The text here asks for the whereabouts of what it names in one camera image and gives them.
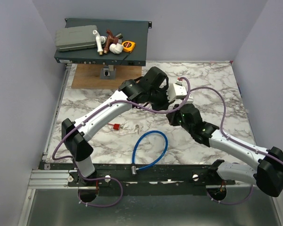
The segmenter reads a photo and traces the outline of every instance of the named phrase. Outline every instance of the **marble tabletop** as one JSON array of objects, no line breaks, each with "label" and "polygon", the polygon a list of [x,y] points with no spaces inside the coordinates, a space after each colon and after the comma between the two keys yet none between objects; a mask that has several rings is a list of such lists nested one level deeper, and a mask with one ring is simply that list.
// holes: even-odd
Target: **marble tabletop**
[{"label": "marble tabletop", "polygon": [[[152,66],[165,71],[169,76],[169,82],[175,82],[176,78],[185,76],[189,79],[191,88],[210,86],[217,89],[225,98],[227,107],[224,129],[232,136],[254,143],[230,63],[147,62],[142,68],[142,74],[144,75]],[[114,92],[100,89],[71,89],[75,70],[76,65],[73,64],[50,141],[46,160],[48,163],[55,162],[51,156],[61,140],[62,121],[66,118],[74,121],[82,117],[107,100]],[[220,98],[214,92],[203,89],[194,91],[192,95],[203,120],[219,126],[223,114]],[[113,130],[112,126],[107,125],[92,138],[89,143],[94,148],[92,153],[94,163],[131,163],[135,143],[142,134],[150,130],[162,131],[169,141],[167,153],[158,164],[211,164],[217,159],[241,163],[240,160],[225,152],[196,143],[181,127],[170,126],[163,114],[132,109],[116,117],[111,123],[119,123],[123,128]],[[135,129],[136,125],[139,125],[139,132]],[[160,156],[164,146],[164,139],[160,135],[147,136],[137,150],[136,163],[146,164],[154,161]],[[64,145],[57,153],[58,157],[63,155],[69,155]]]}]

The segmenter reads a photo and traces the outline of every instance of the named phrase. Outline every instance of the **wooden board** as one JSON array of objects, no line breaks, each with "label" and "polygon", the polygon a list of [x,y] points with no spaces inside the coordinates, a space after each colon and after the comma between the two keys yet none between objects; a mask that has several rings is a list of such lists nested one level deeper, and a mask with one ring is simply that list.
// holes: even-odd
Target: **wooden board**
[{"label": "wooden board", "polygon": [[142,75],[140,66],[115,66],[117,70],[116,79],[100,79],[102,65],[77,65],[73,89],[117,89],[123,81],[136,79]]}]

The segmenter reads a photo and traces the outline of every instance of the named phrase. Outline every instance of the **white wall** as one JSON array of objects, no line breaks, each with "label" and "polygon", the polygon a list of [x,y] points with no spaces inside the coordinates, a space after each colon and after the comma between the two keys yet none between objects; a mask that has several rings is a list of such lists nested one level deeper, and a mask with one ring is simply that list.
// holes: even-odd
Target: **white wall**
[{"label": "white wall", "polygon": [[62,81],[31,0],[0,0],[0,226],[17,224]]},{"label": "white wall", "polygon": [[33,2],[53,37],[67,17],[149,20],[148,60],[218,61],[234,59],[266,0]]},{"label": "white wall", "polygon": [[283,150],[283,0],[267,2],[233,69],[256,142]]}]

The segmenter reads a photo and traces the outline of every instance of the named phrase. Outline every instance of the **blue cable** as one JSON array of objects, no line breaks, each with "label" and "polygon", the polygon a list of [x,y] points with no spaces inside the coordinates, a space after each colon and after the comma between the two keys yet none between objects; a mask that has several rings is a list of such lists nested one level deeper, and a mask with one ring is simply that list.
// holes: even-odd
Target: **blue cable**
[{"label": "blue cable", "polygon": [[138,141],[137,141],[137,143],[136,143],[136,145],[135,145],[135,147],[134,147],[134,149],[133,149],[132,164],[135,164],[135,153],[136,153],[136,150],[137,150],[138,145],[140,144],[140,142],[142,141],[142,139],[144,139],[145,136],[147,136],[147,135],[149,135],[149,134],[151,134],[151,133],[159,133],[160,135],[162,135],[162,136],[164,137],[164,139],[165,139],[165,141],[166,141],[165,149],[164,149],[163,153],[162,153],[154,162],[150,163],[150,164],[147,165],[147,166],[140,167],[140,168],[138,168],[138,170],[145,170],[145,169],[147,169],[147,168],[153,166],[155,163],[157,163],[159,160],[161,160],[161,158],[165,155],[166,150],[168,149],[168,139],[167,139],[166,135],[165,135],[163,132],[160,132],[160,131],[158,131],[158,130],[152,130],[152,131],[146,132],[144,135],[142,135],[142,136],[138,139]]}]

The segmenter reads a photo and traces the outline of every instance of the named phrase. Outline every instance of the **white elbow pipe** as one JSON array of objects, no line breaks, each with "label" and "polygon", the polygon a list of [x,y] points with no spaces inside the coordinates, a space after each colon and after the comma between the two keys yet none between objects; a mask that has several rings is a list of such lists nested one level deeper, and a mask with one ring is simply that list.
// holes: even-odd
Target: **white elbow pipe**
[{"label": "white elbow pipe", "polygon": [[115,54],[120,54],[124,49],[124,46],[121,45],[121,44],[111,44],[109,46],[109,50],[112,52],[112,53],[115,53]]},{"label": "white elbow pipe", "polygon": [[105,44],[107,38],[105,36],[100,36],[97,30],[93,30],[93,34],[95,35],[96,45],[98,46],[98,53],[103,55],[102,44]]}]

